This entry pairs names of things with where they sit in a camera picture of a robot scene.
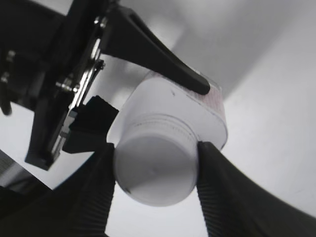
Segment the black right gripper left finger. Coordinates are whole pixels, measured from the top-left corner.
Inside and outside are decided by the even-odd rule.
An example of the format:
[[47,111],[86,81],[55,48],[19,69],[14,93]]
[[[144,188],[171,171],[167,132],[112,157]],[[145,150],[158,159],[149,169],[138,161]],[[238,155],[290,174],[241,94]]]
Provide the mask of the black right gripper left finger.
[[2,237],[104,237],[114,196],[113,144],[54,190],[0,221]]

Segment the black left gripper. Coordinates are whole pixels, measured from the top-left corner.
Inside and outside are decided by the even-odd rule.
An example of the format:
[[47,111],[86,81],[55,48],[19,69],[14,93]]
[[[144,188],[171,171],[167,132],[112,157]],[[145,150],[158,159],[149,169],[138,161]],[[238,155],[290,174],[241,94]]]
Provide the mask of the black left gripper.
[[[114,0],[75,0],[66,15],[31,0],[0,3],[0,108],[12,103],[34,112],[25,162],[48,170],[62,124],[93,68],[93,46],[102,36],[101,20]],[[106,142],[118,110],[93,96],[76,110],[62,150],[85,153]]]

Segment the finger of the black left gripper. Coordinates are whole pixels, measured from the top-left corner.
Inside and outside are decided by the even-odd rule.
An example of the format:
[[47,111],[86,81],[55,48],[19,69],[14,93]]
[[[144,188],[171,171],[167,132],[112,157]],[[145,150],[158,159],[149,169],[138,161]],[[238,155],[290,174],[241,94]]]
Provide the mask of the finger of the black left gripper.
[[130,8],[117,5],[108,13],[101,52],[154,71],[198,94],[210,91],[207,79],[173,54]]

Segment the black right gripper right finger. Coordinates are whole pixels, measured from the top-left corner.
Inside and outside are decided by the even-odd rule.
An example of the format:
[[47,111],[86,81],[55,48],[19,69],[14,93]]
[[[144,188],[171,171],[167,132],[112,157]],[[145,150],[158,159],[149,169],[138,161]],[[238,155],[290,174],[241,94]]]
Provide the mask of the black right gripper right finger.
[[254,183],[210,142],[197,144],[197,193],[210,237],[314,237],[315,217]]

